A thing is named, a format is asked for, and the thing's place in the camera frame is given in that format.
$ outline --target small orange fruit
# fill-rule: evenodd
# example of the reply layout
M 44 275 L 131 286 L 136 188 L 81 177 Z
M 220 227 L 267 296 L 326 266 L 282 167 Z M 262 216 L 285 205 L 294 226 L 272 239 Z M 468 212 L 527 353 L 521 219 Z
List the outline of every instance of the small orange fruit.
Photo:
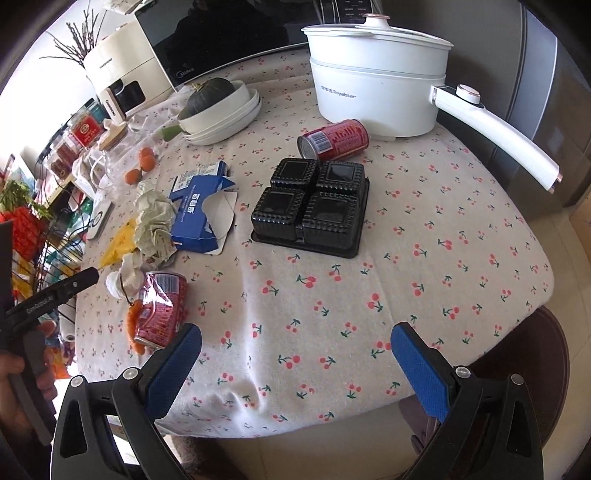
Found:
M 155 157 L 155 156 L 156 155 L 154 154 L 154 150 L 152 150 L 150 147 L 144 147 L 138 153 L 138 160 L 142 161 L 142 158 L 144 158 L 144 157 Z
M 156 166 L 156 158 L 153 155 L 146 155 L 139 158 L 139 166 L 143 171 L 152 171 Z
M 142 179 L 141 170 L 134 168 L 125 174 L 125 183 L 127 185 L 135 185 Z

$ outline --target pot handle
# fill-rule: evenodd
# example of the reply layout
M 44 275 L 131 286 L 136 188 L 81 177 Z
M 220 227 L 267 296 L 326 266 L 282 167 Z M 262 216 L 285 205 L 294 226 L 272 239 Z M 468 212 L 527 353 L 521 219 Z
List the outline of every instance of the pot handle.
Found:
M 458 85 L 431 87 L 431 102 L 501 147 L 550 193 L 562 181 L 560 167 L 540 147 L 480 103 L 480 94 Z

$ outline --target human hand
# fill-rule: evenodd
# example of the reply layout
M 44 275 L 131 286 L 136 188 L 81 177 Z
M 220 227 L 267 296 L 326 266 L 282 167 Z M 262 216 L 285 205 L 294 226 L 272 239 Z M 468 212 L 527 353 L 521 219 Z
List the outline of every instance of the human hand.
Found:
M 50 336 L 56 329 L 56 325 L 54 322 L 48 321 L 43 322 L 38 328 L 46 336 Z M 5 434 L 18 438 L 29 436 L 33 432 L 33 427 L 12 391 L 8 375 L 18 375 L 22 373 L 24 368 L 25 361 L 21 357 L 9 352 L 0 352 L 0 428 Z M 54 383 L 55 379 L 51 368 L 47 368 L 37 377 L 37 387 L 43 392 L 47 401 L 57 397 Z

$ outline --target crushed red can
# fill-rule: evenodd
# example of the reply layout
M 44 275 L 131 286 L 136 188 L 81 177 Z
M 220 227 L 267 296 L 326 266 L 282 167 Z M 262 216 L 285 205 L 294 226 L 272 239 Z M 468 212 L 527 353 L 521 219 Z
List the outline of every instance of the crushed red can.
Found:
M 139 292 L 143 302 L 135 330 L 135 341 L 165 348 L 183 322 L 187 279 L 164 271 L 148 272 Z
M 297 148 L 302 158 L 328 161 L 342 160 L 369 146 L 369 135 L 359 120 L 343 120 L 298 137 Z

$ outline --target tablecloth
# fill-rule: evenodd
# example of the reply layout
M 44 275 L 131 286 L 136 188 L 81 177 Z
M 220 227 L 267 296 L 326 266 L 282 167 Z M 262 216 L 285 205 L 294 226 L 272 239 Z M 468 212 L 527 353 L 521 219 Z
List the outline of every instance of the tablecloth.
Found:
M 478 159 L 440 125 L 371 141 L 354 161 L 371 181 L 359 255 L 352 260 L 253 243 L 250 215 L 274 167 L 297 157 L 296 138 L 326 125 L 307 50 L 276 53 L 211 76 L 243 79 L 264 99 L 245 130 L 209 147 L 182 136 L 148 178 L 163 192 L 198 164 L 224 160 L 239 187 L 221 255 L 179 252 L 188 320 L 203 350 L 165 432 L 256 437 L 333 422 L 400 400 L 412 389 L 389 344 L 410 322 L 451 364 L 470 364 L 552 293 L 553 274 L 521 214 Z M 144 115 L 173 118 L 186 90 Z M 116 230 L 137 215 L 128 192 L 86 247 L 96 265 Z M 97 286 L 78 295 L 77 358 L 90 381 L 140 366 L 124 334 L 127 305 Z

